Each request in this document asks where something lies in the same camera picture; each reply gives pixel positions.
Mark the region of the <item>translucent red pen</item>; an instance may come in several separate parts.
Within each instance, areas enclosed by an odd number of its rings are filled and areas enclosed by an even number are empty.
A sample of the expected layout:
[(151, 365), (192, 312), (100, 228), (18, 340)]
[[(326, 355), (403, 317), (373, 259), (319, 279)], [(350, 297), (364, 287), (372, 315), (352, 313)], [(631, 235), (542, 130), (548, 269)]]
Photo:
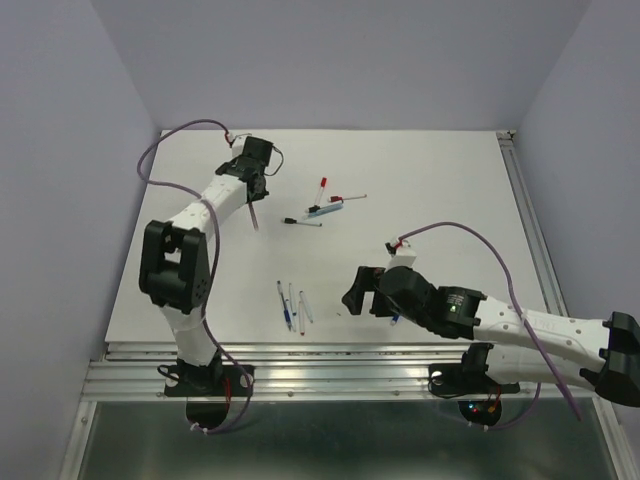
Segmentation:
[(248, 208), (249, 208), (249, 213), (250, 213), (250, 218), (251, 218), (253, 229), (254, 229), (255, 232), (258, 232), (259, 231), (259, 222), (258, 222), (258, 218), (257, 218), (257, 214), (256, 214), (256, 210), (255, 210), (253, 202), (250, 202), (248, 204)]

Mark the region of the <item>thin pen black cap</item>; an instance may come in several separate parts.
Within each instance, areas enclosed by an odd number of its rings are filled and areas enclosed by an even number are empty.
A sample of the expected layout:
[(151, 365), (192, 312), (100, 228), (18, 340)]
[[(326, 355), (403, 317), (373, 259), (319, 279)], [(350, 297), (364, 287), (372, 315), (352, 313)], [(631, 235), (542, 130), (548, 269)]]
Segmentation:
[(285, 217), (282, 219), (282, 222), (286, 225), (298, 225), (298, 226), (306, 226), (306, 227), (317, 227), (320, 228), (323, 226), (321, 222), (309, 221), (308, 219), (296, 219), (291, 217)]

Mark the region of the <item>thin white red-tipped pen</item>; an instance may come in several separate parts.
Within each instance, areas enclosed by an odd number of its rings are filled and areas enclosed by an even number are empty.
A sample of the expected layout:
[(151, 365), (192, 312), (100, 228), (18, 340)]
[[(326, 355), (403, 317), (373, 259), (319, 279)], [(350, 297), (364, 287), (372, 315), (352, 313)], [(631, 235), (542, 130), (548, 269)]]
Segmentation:
[(304, 336), (306, 334), (307, 308), (305, 306), (305, 301), (302, 298), (298, 301), (298, 317), (299, 333), (301, 336)]

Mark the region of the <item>blue ballpoint pen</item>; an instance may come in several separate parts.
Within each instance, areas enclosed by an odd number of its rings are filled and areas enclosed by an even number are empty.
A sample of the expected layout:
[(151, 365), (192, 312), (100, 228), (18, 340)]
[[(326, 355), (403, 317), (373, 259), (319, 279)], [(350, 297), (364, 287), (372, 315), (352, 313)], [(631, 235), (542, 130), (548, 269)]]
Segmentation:
[(287, 299), (284, 296), (284, 290), (283, 290), (283, 286), (280, 280), (277, 280), (276, 282), (276, 286), (277, 286), (277, 291), (278, 291), (278, 295), (281, 301), (281, 305), (282, 305), (282, 309), (283, 309), (283, 315), (284, 315), (284, 319), (285, 319), (285, 323), (286, 326), (288, 328), (289, 331), (292, 331), (292, 321), (291, 321), (291, 315), (289, 312), (289, 308), (287, 306)]

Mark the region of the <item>white marker blue cap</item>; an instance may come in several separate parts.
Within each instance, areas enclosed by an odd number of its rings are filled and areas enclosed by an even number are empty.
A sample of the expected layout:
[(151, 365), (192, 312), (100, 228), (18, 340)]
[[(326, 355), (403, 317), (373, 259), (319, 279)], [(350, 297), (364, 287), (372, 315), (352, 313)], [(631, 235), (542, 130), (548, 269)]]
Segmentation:
[(291, 317), (291, 330), (296, 332), (297, 301), (292, 283), (288, 284), (288, 309)]

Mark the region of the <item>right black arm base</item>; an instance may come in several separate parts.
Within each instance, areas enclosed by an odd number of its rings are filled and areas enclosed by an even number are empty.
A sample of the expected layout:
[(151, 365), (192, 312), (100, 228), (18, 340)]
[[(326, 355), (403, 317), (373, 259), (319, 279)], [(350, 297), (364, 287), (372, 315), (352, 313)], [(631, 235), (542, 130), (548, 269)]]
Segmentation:
[(484, 396), (484, 400), (460, 400), (458, 407), (467, 422), (487, 429), (496, 427), (501, 418), (501, 396), (520, 392), (517, 381), (494, 380), (489, 376), (489, 354), (495, 350), (492, 344), (474, 343), (458, 363), (432, 364), (427, 380), (428, 391), (437, 398)]

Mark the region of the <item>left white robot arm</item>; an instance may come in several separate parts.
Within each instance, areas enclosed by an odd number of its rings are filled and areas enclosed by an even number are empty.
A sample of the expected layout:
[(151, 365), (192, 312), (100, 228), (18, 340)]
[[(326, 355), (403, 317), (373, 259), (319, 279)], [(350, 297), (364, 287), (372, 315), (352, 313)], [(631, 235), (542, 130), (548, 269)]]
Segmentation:
[(241, 141), (201, 191), (183, 190), (194, 200), (165, 221), (150, 221), (143, 232), (139, 288), (167, 321), (178, 359), (190, 365), (188, 382), (199, 393), (215, 392), (223, 371), (212, 363), (218, 348), (205, 325), (203, 306), (220, 255), (220, 227), (237, 210), (269, 195), (267, 168), (274, 144), (254, 136)]

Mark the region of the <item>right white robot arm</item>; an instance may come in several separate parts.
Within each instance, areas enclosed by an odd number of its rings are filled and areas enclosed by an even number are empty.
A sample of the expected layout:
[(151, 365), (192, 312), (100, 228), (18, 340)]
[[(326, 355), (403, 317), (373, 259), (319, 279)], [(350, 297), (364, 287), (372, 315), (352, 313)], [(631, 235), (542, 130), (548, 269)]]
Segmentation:
[(430, 369), (437, 396), (515, 394), (523, 383), (582, 388), (615, 404), (639, 405), (639, 325), (621, 312), (606, 320), (517, 309), (480, 291), (436, 287), (406, 266), (361, 266), (342, 303), (359, 315), (373, 295), (376, 317), (402, 317), (469, 348)]

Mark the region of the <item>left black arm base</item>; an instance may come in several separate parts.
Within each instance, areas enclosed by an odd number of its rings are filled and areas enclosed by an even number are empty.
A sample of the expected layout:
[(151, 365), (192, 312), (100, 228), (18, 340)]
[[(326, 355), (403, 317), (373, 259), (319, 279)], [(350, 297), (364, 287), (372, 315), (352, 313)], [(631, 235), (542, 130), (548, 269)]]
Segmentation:
[(192, 430), (204, 434), (228, 432), (248, 408), (252, 394), (253, 365), (241, 369), (214, 359), (209, 366), (194, 366), (178, 360), (161, 364), (157, 373), (164, 379), (163, 395), (185, 399), (185, 416)]

